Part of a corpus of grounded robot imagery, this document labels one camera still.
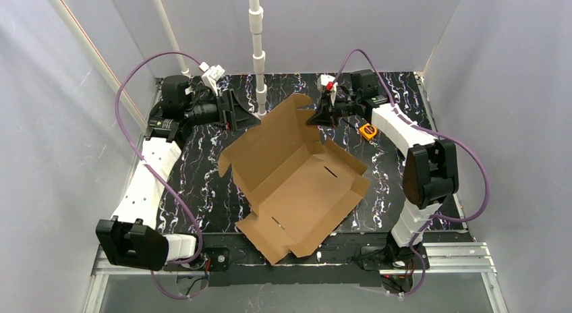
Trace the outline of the brown cardboard box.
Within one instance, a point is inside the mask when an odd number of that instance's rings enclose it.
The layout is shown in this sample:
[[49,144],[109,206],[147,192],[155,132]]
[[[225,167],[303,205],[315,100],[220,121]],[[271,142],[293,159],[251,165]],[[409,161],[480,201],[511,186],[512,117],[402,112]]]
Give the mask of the brown cardboard box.
[[365,164],[307,124],[311,104],[291,94],[218,161],[219,175],[230,173],[250,205],[237,228],[272,265],[312,255],[370,186]]

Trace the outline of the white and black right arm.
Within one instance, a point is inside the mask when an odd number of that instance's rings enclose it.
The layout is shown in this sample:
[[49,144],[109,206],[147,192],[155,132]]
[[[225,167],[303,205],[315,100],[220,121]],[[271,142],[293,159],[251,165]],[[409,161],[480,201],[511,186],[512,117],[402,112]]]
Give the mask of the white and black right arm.
[[335,127],[348,116],[358,116],[383,133],[405,156],[403,191],[405,204],[391,229],[391,245],[397,249],[422,241],[424,225],[441,204],[459,187],[457,151],[447,139],[438,140],[415,127],[397,104],[382,93],[371,70],[353,72],[351,89],[322,74],[317,80],[321,93],[315,113],[307,125]]

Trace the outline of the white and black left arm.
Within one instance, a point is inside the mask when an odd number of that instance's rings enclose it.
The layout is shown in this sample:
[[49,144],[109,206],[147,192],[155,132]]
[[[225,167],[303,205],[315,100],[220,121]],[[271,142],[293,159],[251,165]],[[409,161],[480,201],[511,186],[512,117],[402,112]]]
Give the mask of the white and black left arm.
[[132,180],[111,218],[96,226],[99,244],[115,266],[159,271],[166,264],[195,260],[202,247],[199,231],[162,235],[152,226],[172,168],[196,126],[237,131],[260,124],[232,88],[194,88],[189,78],[175,75],[162,80],[160,92]]

